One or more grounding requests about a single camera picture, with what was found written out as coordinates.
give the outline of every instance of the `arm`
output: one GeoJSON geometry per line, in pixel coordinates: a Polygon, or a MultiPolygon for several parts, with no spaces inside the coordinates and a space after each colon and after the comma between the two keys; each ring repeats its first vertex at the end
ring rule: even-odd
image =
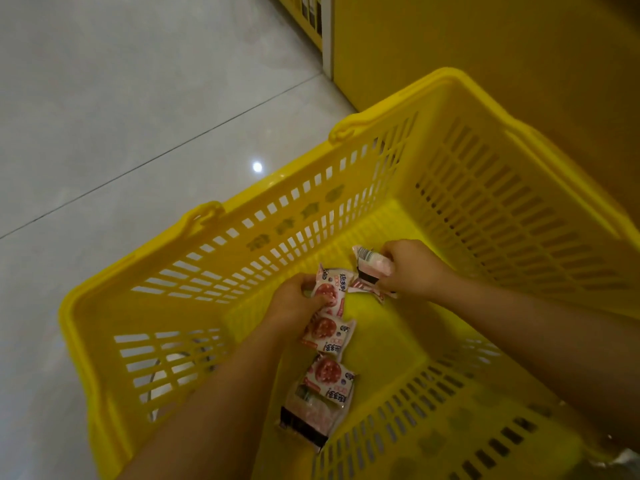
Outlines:
{"type": "Polygon", "coordinates": [[[558,396],[638,451],[640,321],[536,298],[455,273],[420,241],[391,241],[386,289],[452,311],[558,396]]]}
{"type": "Polygon", "coordinates": [[[306,298],[313,274],[274,293],[264,320],[126,466],[119,480],[249,478],[280,355],[326,298],[306,298]]]}

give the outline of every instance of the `tile floor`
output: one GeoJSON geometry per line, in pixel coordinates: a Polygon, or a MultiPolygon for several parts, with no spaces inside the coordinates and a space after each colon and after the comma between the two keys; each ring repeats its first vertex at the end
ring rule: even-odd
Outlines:
{"type": "Polygon", "coordinates": [[[8,0],[0,59],[0,478],[91,479],[64,295],[353,108],[275,0],[8,0]]]}

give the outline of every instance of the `yellow wall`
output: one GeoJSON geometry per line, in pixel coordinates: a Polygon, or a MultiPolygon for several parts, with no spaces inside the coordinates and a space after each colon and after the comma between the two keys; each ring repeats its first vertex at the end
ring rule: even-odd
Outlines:
{"type": "Polygon", "coordinates": [[[363,110],[443,66],[542,131],[640,226],[634,0],[335,0],[334,80],[363,110]]]}

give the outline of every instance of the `person's left hand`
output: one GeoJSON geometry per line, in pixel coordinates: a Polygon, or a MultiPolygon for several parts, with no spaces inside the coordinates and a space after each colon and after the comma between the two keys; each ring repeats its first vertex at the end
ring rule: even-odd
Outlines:
{"type": "Polygon", "coordinates": [[[307,298],[302,293],[303,290],[313,289],[315,284],[316,275],[304,273],[298,273],[283,282],[273,294],[263,322],[273,326],[283,339],[298,338],[311,316],[328,301],[322,294],[307,298]]]}

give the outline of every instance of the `person's right arm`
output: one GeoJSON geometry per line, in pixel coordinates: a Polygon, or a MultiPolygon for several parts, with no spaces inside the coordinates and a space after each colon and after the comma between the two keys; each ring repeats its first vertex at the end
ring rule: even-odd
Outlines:
{"type": "Polygon", "coordinates": [[[390,241],[378,284],[447,308],[620,443],[640,451],[640,321],[460,276],[420,241],[390,241]]]}

